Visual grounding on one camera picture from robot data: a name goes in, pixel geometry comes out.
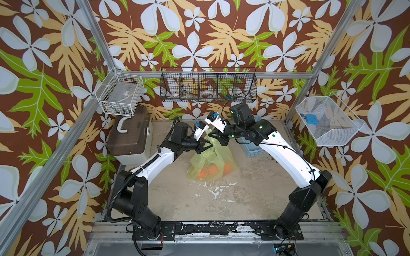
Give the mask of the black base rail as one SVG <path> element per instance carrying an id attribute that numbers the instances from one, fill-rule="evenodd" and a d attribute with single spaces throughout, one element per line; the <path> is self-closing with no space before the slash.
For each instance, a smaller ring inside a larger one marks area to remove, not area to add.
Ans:
<path id="1" fill-rule="evenodd" d="M 138 241 L 174 241 L 177 236 L 222 237 L 245 234 L 263 241 L 282 241 L 291 239 L 304 240 L 301 227 L 297 225 L 291 231 L 279 227 L 276 220 L 249 221 L 163 221 L 158 233 L 149 233 L 142 227 L 136 227 L 132 237 Z"/>

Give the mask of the aluminium frame post left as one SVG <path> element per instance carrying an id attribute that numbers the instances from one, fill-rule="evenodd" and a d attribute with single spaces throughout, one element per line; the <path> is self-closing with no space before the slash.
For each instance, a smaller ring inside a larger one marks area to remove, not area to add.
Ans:
<path id="1" fill-rule="evenodd" d="M 98 22 L 96 21 L 96 17 L 93 13 L 92 7 L 89 1 L 86 0 L 77 0 L 76 3 L 78 4 L 81 11 L 84 13 L 84 17 L 90 27 L 90 31 L 95 39 L 96 45 L 100 50 L 101 58 L 106 61 L 106 65 L 109 71 L 117 71 L 116 65 L 113 61 L 113 57 L 110 53 L 109 46 L 104 38 L 104 34 Z"/>

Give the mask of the wrinkled orange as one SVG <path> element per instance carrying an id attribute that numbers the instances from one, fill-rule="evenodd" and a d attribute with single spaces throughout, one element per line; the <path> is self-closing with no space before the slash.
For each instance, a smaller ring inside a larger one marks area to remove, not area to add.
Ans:
<path id="1" fill-rule="evenodd" d="M 198 174 L 200 180 L 205 179 L 211 173 L 211 167 L 204 167 Z"/>
<path id="2" fill-rule="evenodd" d="M 220 176 L 220 175 L 223 175 L 223 170 L 220 170 L 217 165 L 212 164 L 209 167 L 209 174 L 211 176 Z"/>

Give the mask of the light blue perforated plastic basket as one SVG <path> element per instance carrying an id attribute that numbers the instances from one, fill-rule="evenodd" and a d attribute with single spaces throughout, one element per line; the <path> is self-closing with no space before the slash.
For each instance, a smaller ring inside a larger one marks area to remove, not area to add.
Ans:
<path id="1" fill-rule="evenodd" d="M 256 146 L 253 142 L 245 139 L 244 136 L 238 138 L 238 144 L 241 145 L 247 157 L 254 157 L 257 155 L 265 154 L 264 150 L 262 150 L 259 146 Z"/>

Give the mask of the small black electronics board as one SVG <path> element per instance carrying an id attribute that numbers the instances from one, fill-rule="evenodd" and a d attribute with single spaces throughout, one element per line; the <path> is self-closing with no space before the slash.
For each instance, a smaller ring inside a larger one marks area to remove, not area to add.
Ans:
<path id="1" fill-rule="evenodd" d="M 294 244 L 280 245 L 274 248 L 276 256 L 295 256 L 296 248 Z"/>

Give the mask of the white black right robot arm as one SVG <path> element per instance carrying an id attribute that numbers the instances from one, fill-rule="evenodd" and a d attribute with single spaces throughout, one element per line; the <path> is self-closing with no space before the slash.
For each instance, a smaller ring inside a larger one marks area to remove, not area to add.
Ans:
<path id="1" fill-rule="evenodd" d="M 245 138 L 272 156 L 297 185 L 289 195 L 289 202 L 275 227 L 275 234 L 285 240 L 292 236 L 299 222 L 324 192 L 332 176 L 328 171 L 320 171 L 305 160 L 269 121 L 257 121 L 247 104 L 231 107 L 230 113 L 233 123 L 221 118 L 218 113 L 207 117 L 208 123 L 214 126 L 220 144 L 225 146 L 230 139 Z"/>

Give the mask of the aluminium frame post right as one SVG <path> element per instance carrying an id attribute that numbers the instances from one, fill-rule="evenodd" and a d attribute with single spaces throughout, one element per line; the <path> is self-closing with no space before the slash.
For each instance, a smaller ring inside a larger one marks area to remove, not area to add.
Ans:
<path id="1" fill-rule="evenodd" d="M 350 1 L 347 5 L 346 10 L 344 11 L 341 19 L 337 23 L 335 29 L 333 30 L 331 37 L 326 43 L 324 50 L 322 51 L 317 64 L 313 67 L 310 73 L 290 73 L 290 78 L 292 79 L 306 79 L 305 84 L 303 85 L 300 93 L 296 97 L 293 105 L 289 109 L 288 114 L 285 117 L 284 123 L 287 125 L 292 121 L 295 113 L 296 106 L 301 103 L 303 97 L 306 96 L 306 92 L 315 84 L 315 79 L 318 79 L 320 71 L 324 69 L 325 62 L 332 55 L 335 47 L 337 46 L 339 40 L 342 38 L 347 27 L 349 26 L 351 20 L 353 20 L 358 9 L 362 7 L 362 3 L 365 1 Z"/>

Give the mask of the brown lidded storage box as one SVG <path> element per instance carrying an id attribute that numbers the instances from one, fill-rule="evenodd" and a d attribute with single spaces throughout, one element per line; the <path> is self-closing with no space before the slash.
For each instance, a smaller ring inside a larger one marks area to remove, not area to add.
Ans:
<path id="1" fill-rule="evenodd" d="M 133 116 L 118 117 L 108 137 L 107 149 L 121 164 L 137 165 L 150 157 L 153 126 L 145 106 L 137 106 Z"/>

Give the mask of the blue small object in basket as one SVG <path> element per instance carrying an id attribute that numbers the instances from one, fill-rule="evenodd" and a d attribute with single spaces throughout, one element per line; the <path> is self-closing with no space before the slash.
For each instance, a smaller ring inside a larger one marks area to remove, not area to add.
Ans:
<path id="1" fill-rule="evenodd" d="M 317 116 L 314 114 L 301 114 L 301 117 L 303 120 L 305 120 L 306 124 L 309 125 L 318 125 L 319 121 L 317 119 Z"/>

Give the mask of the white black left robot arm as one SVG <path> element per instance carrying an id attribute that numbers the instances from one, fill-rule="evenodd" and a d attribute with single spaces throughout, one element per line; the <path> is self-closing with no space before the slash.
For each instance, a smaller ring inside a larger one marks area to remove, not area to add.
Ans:
<path id="1" fill-rule="evenodd" d="M 107 203 L 106 220 L 110 223 L 128 221 L 144 236 L 156 239 L 161 234 L 161 218 L 148 207 L 148 187 L 156 176 L 185 151 L 194 150 L 197 154 L 213 145 L 202 137 L 212 125 L 216 131 L 224 132 L 229 121 L 222 120 L 216 113 L 194 127 L 174 119 L 170 131 L 158 146 L 157 153 L 142 165 L 121 171 L 114 182 L 114 188 Z"/>

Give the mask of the white mesh basket right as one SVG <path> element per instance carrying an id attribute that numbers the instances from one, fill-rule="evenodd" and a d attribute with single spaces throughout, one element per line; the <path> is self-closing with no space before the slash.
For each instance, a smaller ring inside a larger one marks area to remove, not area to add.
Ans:
<path id="1" fill-rule="evenodd" d="M 365 124 L 335 93 L 306 97 L 296 106 L 296 112 L 319 147 L 345 146 Z M 319 124 L 306 124 L 301 114 L 316 115 Z"/>

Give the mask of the green avocado-print plastic bag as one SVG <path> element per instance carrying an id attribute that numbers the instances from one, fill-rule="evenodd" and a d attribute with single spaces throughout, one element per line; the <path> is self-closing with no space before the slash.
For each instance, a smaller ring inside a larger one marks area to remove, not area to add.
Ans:
<path id="1" fill-rule="evenodd" d="M 228 146 L 222 146 L 219 141 L 215 138 L 211 138 L 208 134 L 211 132 L 211 129 L 206 131 L 205 139 L 209 140 L 214 146 L 210 149 L 205 150 L 201 154 L 195 154 L 190 162 L 191 166 L 187 171 L 187 177 L 194 181 L 202 182 L 212 182 L 219 180 L 225 177 L 224 173 L 220 176 L 211 176 L 208 175 L 206 178 L 200 180 L 198 174 L 204 167 L 210 167 L 212 164 L 218 166 L 220 170 L 224 170 L 224 165 L 226 162 L 230 162 L 233 165 L 233 171 L 235 171 L 238 166 L 234 161 L 231 150 Z"/>

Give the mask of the wrinkled orange back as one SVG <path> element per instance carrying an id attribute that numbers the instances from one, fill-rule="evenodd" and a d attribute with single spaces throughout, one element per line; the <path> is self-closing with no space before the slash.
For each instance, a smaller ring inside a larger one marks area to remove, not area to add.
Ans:
<path id="1" fill-rule="evenodd" d="M 198 174 L 200 180 L 205 179 L 211 173 L 211 167 L 204 167 Z"/>

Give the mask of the aluminium frame post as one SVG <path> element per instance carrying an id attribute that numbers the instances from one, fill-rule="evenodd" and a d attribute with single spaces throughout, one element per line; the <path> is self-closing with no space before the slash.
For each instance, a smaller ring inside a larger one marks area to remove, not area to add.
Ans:
<path id="1" fill-rule="evenodd" d="M 110 53 L 109 46 L 104 38 L 104 34 L 98 22 L 96 21 L 96 17 L 93 13 L 92 7 L 89 1 L 86 0 L 77 0 L 76 3 L 78 4 L 81 11 L 84 13 L 84 17 L 90 27 L 90 31 L 95 39 L 96 45 L 100 50 L 101 58 L 106 61 L 106 65 L 109 71 L 117 71 L 116 65 L 113 61 L 113 57 Z"/>
<path id="2" fill-rule="evenodd" d="M 305 84 L 303 85 L 300 93 L 296 97 L 293 105 L 289 109 L 288 114 L 285 117 L 284 123 L 287 125 L 292 121 L 295 113 L 296 106 L 301 103 L 303 97 L 306 96 L 306 92 L 315 84 L 315 79 L 318 79 L 320 71 L 324 69 L 325 62 L 332 55 L 335 47 L 337 46 L 339 40 L 342 38 L 347 27 L 349 26 L 351 20 L 353 20 L 358 9 L 362 7 L 362 3 L 365 1 L 350 1 L 347 5 L 346 10 L 344 11 L 341 19 L 337 23 L 335 29 L 333 30 L 331 37 L 326 43 L 324 50 L 322 51 L 317 64 L 313 67 L 310 73 L 290 73 L 290 78 L 292 79 L 306 79 Z"/>

